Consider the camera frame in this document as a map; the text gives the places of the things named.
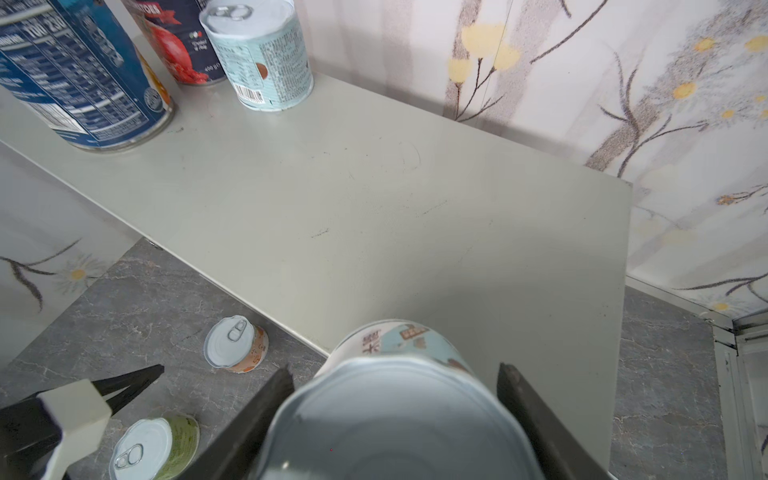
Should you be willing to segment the green label can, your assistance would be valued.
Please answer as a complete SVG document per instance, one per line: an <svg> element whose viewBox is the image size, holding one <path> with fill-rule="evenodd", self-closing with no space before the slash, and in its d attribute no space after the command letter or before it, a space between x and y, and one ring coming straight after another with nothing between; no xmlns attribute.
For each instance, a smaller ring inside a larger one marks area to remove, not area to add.
<svg viewBox="0 0 768 480"><path fill-rule="evenodd" d="M199 442L198 422L190 416L139 420L116 443L109 476L116 480L175 479L191 464Z"/></svg>

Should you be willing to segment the pale blue label can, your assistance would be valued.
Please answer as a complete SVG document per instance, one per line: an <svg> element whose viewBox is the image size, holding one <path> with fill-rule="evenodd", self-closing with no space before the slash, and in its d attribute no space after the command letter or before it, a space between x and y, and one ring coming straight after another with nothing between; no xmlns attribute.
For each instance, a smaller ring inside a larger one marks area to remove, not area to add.
<svg viewBox="0 0 768 480"><path fill-rule="evenodd" d="M346 337L278 409L254 479L539 479L519 422L416 322Z"/></svg>

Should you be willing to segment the blue nutrition label can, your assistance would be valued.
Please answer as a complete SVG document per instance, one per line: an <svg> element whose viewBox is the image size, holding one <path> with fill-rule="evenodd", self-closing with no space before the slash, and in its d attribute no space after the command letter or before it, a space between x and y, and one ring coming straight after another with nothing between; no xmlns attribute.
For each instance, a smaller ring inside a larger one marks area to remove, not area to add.
<svg viewBox="0 0 768 480"><path fill-rule="evenodd" d="M175 104L102 1L4 1L1 85L69 144L130 148Z"/></svg>

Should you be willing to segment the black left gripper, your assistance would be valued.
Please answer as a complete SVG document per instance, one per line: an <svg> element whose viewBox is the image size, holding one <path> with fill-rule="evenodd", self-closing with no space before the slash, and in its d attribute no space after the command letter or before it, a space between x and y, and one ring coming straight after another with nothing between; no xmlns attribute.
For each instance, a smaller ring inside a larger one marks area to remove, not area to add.
<svg viewBox="0 0 768 480"><path fill-rule="evenodd" d="M165 372L161 364L93 381L113 414L136 399ZM41 479L53 450L60 443L60 428L41 399L29 396L1 410L1 478Z"/></svg>

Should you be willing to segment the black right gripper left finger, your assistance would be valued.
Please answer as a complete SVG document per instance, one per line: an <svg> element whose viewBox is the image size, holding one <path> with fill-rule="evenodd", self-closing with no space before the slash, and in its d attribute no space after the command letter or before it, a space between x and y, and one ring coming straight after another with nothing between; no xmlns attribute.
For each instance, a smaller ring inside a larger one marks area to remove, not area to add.
<svg viewBox="0 0 768 480"><path fill-rule="evenodd" d="M293 375L278 369L179 479L244 479L278 409L294 392Z"/></svg>

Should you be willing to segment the dark blue tomato can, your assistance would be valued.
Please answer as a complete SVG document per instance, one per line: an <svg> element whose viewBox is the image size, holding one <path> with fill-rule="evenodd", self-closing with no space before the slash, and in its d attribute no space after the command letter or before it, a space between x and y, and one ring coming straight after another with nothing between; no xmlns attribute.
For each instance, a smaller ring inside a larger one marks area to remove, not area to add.
<svg viewBox="0 0 768 480"><path fill-rule="evenodd" d="M178 83L209 86L226 79L199 21L207 1L127 0L123 5Z"/></svg>

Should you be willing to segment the orange label can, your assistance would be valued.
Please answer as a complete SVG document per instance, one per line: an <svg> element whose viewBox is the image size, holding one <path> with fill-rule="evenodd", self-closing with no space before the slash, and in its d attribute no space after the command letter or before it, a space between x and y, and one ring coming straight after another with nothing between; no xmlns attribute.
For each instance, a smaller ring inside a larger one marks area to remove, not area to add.
<svg viewBox="0 0 768 480"><path fill-rule="evenodd" d="M226 317L208 332L203 356L215 369L244 374L255 370L266 358L269 337L264 328L242 315Z"/></svg>

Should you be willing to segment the light blue label can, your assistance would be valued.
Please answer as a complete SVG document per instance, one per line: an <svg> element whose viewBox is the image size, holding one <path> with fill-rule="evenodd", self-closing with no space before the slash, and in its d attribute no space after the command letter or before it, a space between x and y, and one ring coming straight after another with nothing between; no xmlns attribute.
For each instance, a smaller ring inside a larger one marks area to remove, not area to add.
<svg viewBox="0 0 768 480"><path fill-rule="evenodd" d="M199 21L245 107L283 111L310 95L314 78L292 1L210 1Z"/></svg>

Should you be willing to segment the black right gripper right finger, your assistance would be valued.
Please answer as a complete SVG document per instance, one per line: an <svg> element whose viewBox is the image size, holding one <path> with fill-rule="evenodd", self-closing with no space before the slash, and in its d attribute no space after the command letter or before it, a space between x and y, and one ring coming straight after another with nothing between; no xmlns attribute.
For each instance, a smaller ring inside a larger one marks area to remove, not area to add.
<svg viewBox="0 0 768 480"><path fill-rule="evenodd" d="M522 426L546 479L612 478L512 364L499 365L496 395Z"/></svg>

